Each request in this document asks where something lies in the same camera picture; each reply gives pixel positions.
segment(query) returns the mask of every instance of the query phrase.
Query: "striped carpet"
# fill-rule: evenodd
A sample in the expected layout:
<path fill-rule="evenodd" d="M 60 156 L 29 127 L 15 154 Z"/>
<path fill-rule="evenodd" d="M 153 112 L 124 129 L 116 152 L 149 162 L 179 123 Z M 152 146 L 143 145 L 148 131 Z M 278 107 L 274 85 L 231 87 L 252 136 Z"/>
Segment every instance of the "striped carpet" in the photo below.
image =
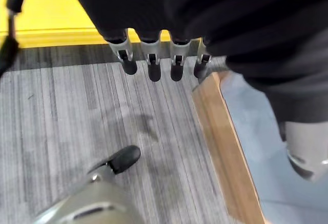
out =
<path fill-rule="evenodd" d="M 0 224 L 30 223 L 91 166 L 131 144 L 141 159 L 116 183 L 146 223 L 237 223 L 227 215 L 193 106 L 195 57 L 178 83 L 163 59 L 162 78 L 153 83 L 145 61 L 127 76 L 104 60 L 107 48 L 25 50 L 4 75 Z M 219 70 L 222 59 L 211 64 Z"/>

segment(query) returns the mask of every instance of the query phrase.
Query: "wooden board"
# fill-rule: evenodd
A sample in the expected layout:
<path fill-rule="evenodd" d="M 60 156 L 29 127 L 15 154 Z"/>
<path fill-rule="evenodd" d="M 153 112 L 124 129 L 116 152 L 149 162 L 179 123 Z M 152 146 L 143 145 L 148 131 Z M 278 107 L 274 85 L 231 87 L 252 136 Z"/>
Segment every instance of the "wooden board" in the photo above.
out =
<path fill-rule="evenodd" d="M 220 85 L 229 74 L 212 73 L 193 92 L 198 118 L 221 184 L 228 212 L 245 224 L 268 223 Z"/>

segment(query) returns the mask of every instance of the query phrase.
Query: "black rubber cap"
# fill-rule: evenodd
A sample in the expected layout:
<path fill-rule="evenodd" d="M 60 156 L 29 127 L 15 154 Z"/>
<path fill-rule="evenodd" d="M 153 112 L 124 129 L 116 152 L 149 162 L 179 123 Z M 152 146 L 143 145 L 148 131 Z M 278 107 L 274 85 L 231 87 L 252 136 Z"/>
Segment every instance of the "black rubber cap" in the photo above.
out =
<path fill-rule="evenodd" d="M 138 146 L 127 146 L 118 152 L 111 155 L 109 158 L 97 163 L 88 172 L 90 174 L 97 168 L 108 165 L 113 170 L 114 174 L 119 174 L 134 165 L 140 158 L 141 152 Z"/>
<path fill-rule="evenodd" d="M 124 60 L 121 64 L 126 74 L 134 75 L 138 70 L 137 63 L 134 60 Z"/>
<path fill-rule="evenodd" d="M 160 80 L 160 64 L 151 63 L 148 65 L 148 76 L 153 82 Z"/>
<path fill-rule="evenodd" d="M 198 79 L 203 79 L 206 77 L 206 73 L 207 73 L 207 64 L 206 63 L 199 64 L 198 62 L 196 62 L 194 67 L 194 76 Z"/>
<path fill-rule="evenodd" d="M 0 49 L 0 78 L 13 65 L 18 50 L 18 42 L 7 36 Z"/>
<path fill-rule="evenodd" d="M 183 76 L 183 66 L 171 65 L 171 79 L 178 82 Z"/>

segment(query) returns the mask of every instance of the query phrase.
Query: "gray carpet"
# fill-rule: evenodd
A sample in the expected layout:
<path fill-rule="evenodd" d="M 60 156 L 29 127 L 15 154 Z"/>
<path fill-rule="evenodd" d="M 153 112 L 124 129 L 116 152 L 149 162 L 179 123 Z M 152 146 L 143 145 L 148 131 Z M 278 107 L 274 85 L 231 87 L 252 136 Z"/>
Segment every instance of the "gray carpet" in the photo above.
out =
<path fill-rule="evenodd" d="M 50 50 L 56 55 L 48 58 L 65 63 L 77 55 L 67 49 Z M 46 50 L 24 51 L 25 61 L 46 63 Z M 131 144 L 141 159 L 116 182 L 146 223 L 236 223 L 192 102 L 194 62 L 188 58 L 178 83 L 168 59 L 157 83 L 144 61 L 134 76 L 119 63 L 34 69 L 18 62 L 15 69 L 23 70 L 6 73 L 0 84 L 0 223 L 30 223 L 95 163 Z"/>

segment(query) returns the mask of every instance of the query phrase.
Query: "yellow wall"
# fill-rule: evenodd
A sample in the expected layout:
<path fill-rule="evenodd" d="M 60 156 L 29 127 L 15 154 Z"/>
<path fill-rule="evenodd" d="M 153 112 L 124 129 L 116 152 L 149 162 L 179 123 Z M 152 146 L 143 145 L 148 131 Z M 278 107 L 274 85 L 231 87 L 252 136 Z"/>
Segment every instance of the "yellow wall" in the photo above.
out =
<path fill-rule="evenodd" d="M 0 0 L 0 41 L 7 35 L 6 0 Z M 103 44 L 93 23 L 77 0 L 24 0 L 22 13 L 16 17 L 16 35 L 23 48 Z M 129 29 L 131 42 L 140 42 Z M 169 41 L 163 30 L 162 41 Z"/>

